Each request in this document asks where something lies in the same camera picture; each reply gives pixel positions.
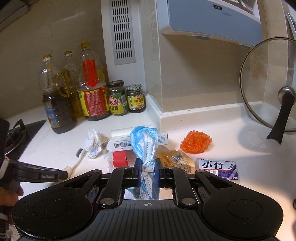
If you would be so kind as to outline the person left hand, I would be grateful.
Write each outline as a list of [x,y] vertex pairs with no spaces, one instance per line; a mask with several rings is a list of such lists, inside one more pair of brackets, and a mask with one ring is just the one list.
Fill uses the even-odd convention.
[[14,206],[19,200],[19,196],[23,196],[23,189],[21,186],[18,187],[16,192],[0,188],[0,205],[7,207]]

